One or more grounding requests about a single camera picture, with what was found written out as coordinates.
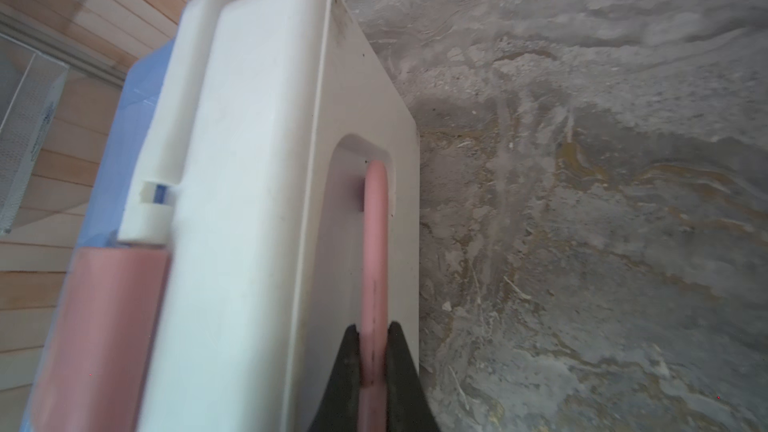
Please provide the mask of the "white toolbox lid pink handle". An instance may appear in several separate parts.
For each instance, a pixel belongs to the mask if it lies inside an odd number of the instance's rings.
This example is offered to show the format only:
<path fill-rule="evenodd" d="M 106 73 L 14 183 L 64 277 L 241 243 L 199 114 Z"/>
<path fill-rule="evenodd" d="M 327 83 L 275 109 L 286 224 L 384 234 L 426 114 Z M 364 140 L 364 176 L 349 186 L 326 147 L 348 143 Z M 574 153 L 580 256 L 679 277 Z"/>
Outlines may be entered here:
<path fill-rule="evenodd" d="M 343 0 L 192 0 L 119 243 L 169 255 L 133 431 L 308 431 L 345 330 L 357 431 L 418 362 L 419 134 Z"/>

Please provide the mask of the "blue toolbox base tray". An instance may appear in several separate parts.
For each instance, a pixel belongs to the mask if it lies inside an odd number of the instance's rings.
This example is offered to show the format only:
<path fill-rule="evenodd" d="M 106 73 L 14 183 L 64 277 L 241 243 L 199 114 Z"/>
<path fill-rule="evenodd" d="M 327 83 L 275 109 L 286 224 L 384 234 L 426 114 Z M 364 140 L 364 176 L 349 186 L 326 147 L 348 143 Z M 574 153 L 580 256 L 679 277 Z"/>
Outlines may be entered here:
<path fill-rule="evenodd" d="M 45 344 L 23 431 L 133 431 L 169 255 L 117 240 L 174 44 L 128 72 Z"/>

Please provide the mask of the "left aluminium frame rail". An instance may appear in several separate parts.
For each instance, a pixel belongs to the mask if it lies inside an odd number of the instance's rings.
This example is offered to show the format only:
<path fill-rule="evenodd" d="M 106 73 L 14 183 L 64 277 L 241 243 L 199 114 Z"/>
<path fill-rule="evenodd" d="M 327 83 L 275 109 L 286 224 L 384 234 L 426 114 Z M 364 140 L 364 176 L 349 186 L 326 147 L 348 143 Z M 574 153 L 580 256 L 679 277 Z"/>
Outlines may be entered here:
<path fill-rule="evenodd" d="M 124 67 L 4 4 L 1 5 L 1 33 L 68 64 L 82 74 L 116 87 L 124 86 L 127 75 Z"/>

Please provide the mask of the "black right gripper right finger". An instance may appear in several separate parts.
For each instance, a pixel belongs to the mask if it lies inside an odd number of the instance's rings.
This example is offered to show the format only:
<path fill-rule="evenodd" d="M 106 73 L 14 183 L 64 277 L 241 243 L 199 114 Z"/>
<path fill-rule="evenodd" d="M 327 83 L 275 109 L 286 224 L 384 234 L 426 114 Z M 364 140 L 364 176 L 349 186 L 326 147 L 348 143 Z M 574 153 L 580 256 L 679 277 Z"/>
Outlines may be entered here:
<path fill-rule="evenodd" d="M 439 432 L 399 322 L 388 328 L 386 348 L 387 431 Z"/>

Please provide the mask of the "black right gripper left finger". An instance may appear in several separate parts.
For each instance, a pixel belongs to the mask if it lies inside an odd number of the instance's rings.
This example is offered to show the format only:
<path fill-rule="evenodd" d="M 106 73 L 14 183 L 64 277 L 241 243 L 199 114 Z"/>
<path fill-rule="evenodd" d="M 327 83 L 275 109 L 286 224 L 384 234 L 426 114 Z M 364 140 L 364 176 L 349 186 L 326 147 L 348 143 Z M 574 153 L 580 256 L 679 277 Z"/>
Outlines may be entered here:
<path fill-rule="evenodd" d="M 356 432 L 360 387 L 359 333 L 355 325 L 350 325 L 343 335 L 324 394 L 308 431 Z"/>

